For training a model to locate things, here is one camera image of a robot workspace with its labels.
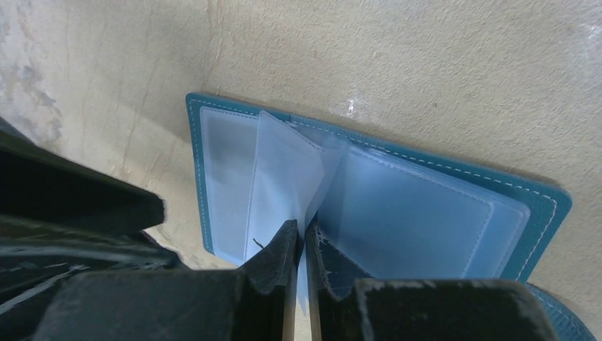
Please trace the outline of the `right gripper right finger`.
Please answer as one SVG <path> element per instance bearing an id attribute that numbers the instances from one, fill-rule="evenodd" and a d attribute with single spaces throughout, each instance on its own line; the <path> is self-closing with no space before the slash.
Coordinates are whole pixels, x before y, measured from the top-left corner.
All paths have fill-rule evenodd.
<path id="1" fill-rule="evenodd" d="M 556 340 L 517 282 L 372 277 L 317 224 L 305 235 L 314 340 Z"/>

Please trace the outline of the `blue card holder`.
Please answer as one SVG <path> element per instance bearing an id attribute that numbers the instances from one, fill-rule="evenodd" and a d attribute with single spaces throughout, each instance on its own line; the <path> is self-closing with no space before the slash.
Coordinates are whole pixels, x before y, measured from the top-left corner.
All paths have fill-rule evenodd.
<path id="1" fill-rule="evenodd" d="M 237 266 L 286 220 L 376 278 L 526 282 L 568 215 L 561 188 L 316 119 L 186 97 L 204 248 Z"/>

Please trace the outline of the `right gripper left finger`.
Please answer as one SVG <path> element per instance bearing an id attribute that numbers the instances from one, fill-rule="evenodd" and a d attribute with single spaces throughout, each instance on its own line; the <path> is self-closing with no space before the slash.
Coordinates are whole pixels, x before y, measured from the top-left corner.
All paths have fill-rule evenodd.
<path id="1" fill-rule="evenodd" d="M 229 270 L 96 271 L 70 279 L 35 340 L 292 340 L 297 223 Z"/>

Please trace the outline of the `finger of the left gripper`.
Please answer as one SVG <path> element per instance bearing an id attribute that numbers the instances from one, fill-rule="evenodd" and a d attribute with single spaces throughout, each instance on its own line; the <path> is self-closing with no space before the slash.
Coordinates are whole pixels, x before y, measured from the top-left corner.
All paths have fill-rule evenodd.
<path id="1" fill-rule="evenodd" d="M 180 264 L 174 251 L 142 238 L 109 237 L 2 215 L 1 339 L 31 339 L 56 292 L 77 274 Z"/>
<path id="2" fill-rule="evenodd" d="M 111 236 L 162 224 L 152 192 L 51 153 L 1 121 L 1 213 Z"/>

